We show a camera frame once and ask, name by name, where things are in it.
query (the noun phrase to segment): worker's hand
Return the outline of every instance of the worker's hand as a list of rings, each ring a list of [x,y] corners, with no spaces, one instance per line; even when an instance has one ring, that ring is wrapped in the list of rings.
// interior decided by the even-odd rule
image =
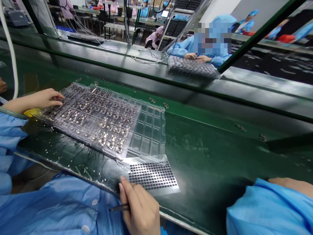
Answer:
[[[191,59],[191,60],[194,60],[196,59],[197,55],[195,53],[187,53],[184,55],[184,58],[185,59]]]
[[[123,211],[123,218],[131,235],[160,235],[158,202],[140,185],[130,184],[121,176],[121,203],[129,203],[130,211]]]
[[[200,61],[200,62],[209,63],[212,60],[212,58],[207,57],[206,55],[201,55],[201,56],[197,57],[196,60]]]
[[[268,179],[270,183],[278,184],[285,188],[290,188],[313,198],[313,185],[304,181],[293,180],[291,178]]]
[[[61,106],[64,96],[52,88],[36,92],[34,94],[10,100],[2,107],[16,113],[23,114],[25,111],[33,108],[47,108],[50,106]]]
[[[0,94],[7,91],[7,83],[0,77]]]

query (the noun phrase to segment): blister tray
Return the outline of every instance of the blister tray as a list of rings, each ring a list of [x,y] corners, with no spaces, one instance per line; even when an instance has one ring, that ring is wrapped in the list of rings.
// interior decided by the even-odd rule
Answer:
[[[40,110],[38,119],[121,161],[129,151],[149,161],[164,159],[164,108],[94,84],[72,83],[61,93],[63,106]]]
[[[176,56],[169,57],[169,70],[183,71],[193,75],[219,79],[221,77],[218,70],[212,64],[201,63]]]

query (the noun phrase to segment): yellow object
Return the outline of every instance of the yellow object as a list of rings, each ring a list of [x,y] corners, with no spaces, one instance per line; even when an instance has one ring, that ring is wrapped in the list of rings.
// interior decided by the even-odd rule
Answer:
[[[38,115],[39,114],[39,111],[40,111],[41,109],[29,109],[29,110],[27,110],[25,113],[24,113],[24,115],[26,115],[26,116],[28,116],[28,117],[32,117],[32,116],[34,116],[34,115]]]

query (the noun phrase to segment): red container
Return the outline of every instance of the red container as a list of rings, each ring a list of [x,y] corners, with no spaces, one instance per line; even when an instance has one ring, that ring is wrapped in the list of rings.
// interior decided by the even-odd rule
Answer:
[[[290,41],[294,40],[296,38],[296,36],[294,35],[288,35],[288,34],[284,34],[282,36],[280,36],[277,41],[283,42],[283,43],[289,43]]]
[[[248,31],[245,31],[244,33],[243,33],[243,35],[246,35],[246,36],[253,36],[254,34],[255,34],[256,32],[248,32]]]

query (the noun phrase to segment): keyboard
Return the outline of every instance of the keyboard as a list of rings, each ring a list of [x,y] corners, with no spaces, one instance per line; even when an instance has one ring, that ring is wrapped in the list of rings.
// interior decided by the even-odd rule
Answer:
[[[85,43],[89,43],[89,44],[93,44],[93,45],[101,45],[105,41],[104,39],[84,36],[84,35],[80,35],[80,34],[70,34],[67,37],[68,37],[68,39],[81,41],[81,42],[85,42]]]
[[[220,73],[212,64],[176,56],[169,57],[169,69],[210,78],[220,78]]]

